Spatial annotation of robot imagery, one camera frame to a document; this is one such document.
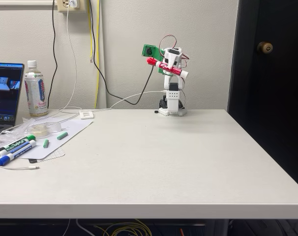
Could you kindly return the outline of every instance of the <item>small green object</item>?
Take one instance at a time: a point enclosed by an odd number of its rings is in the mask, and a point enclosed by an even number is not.
[[[30,135],[27,136],[27,139],[28,139],[29,141],[31,141],[31,140],[34,140],[34,141],[35,141],[35,136],[32,135],[32,134],[30,134]]]
[[[163,57],[159,53],[159,47],[153,45],[145,44],[143,48],[143,53],[141,55],[144,57],[154,58],[158,61],[163,61]],[[161,68],[158,68],[158,72],[165,75]]]
[[[58,140],[61,140],[61,139],[65,138],[67,135],[68,135],[67,132],[62,133],[61,135],[57,136],[57,139],[58,139]]]
[[[43,147],[44,147],[44,148],[47,148],[48,145],[49,145],[49,140],[46,139],[46,140],[44,141]]]

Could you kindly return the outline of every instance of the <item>white wall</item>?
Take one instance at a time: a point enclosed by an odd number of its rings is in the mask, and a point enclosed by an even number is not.
[[[127,97],[141,92],[151,67],[141,57],[144,44],[158,46],[174,34],[190,55],[186,79],[187,107],[225,108],[228,102],[238,0],[105,0],[103,1],[105,66],[109,87]],[[154,70],[147,90],[163,90]],[[137,106],[157,108],[162,94],[148,93]],[[116,98],[108,96],[108,103]]]
[[[101,63],[106,63],[105,74],[112,93],[127,97],[141,92],[150,71],[146,58],[141,56],[143,44],[157,45],[171,33],[191,57],[184,90],[187,107],[227,107],[238,0],[103,0],[102,4],[105,61]],[[55,69],[51,14],[50,7],[0,7],[0,62],[26,64],[27,60],[36,59],[46,78],[47,92]],[[73,14],[69,22],[78,65],[78,83],[70,105],[92,108],[96,70],[89,61],[88,17]],[[74,84],[65,23],[66,15],[55,10],[59,69],[51,108],[67,103]],[[101,108],[105,105],[102,85]],[[163,76],[154,70],[147,90],[162,89]],[[19,109],[27,110],[24,87],[21,94]],[[161,96],[146,94],[137,106],[121,102],[117,108],[157,108]],[[117,101],[108,95],[107,99],[108,105]]]
[[[67,104],[72,94],[75,69],[66,31],[66,14],[57,13],[55,8],[54,19],[57,34],[55,50],[59,67],[54,79],[50,108],[60,108]],[[88,15],[69,14],[69,33],[78,68],[76,91],[69,105],[93,108],[96,70],[89,59]],[[55,70],[53,36],[51,7],[0,7],[0,62],[26,65],[28,60],[37,60],[38,67],[45,77],[47,96]],[[102,91],[100,103],[105,104],[105,95]],[[19,110],[28,110],[24,83]]]

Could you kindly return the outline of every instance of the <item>paper sheet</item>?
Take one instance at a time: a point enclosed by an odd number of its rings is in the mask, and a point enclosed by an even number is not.
[[[45,122],[58,122],[61,119],[58,118],[47,118],[44,120],[39,120],[34,122],[34,124],[41,124]],[[21,155],[19,158],[21,159],[43,159],[47,155],[49,155],[54,150],[58,149],[61,145],[66,143],[68,140],[70,140],[72,137],[74,137],[76,134],[78,134],[80,131],[85,129],[87,126],[89,126],[92,123],[90,120],[76,120],[71,119],[68,121],[65,121],[61,123],[62,131],[56,134],[53,134],[47,138],[44,139],[37,139],[36,140],[36,146],[33,147],[30,151],[26,152],[25,154]],[[67,132],[68,136],[61,140],[57,140],[57,136],[63,132]],[[48,139],[49,140],[49,146],[47,148],[43,147],[44,141]]]

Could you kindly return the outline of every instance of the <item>green eraser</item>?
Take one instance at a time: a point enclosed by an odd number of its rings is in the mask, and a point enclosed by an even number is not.
[[[61,140],[61,139],[65,138],[67,135],[68,135],[67,132],[62,133],[61,135],[57,136],[57,139],[58,139],[58,140]]]
[[[48,145],[49,145],[49,140],[46,139],[46,140],[44,141],[43,147],[44,147],[44,148],[47,148]]]

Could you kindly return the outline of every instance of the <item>wall outlet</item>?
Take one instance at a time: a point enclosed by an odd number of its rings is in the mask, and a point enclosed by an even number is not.
[[[69,12],[87,12],[86,0],[77,0],[79,7],[69,8]],[[57,11],[67,13],[69,0],[57,0]]]

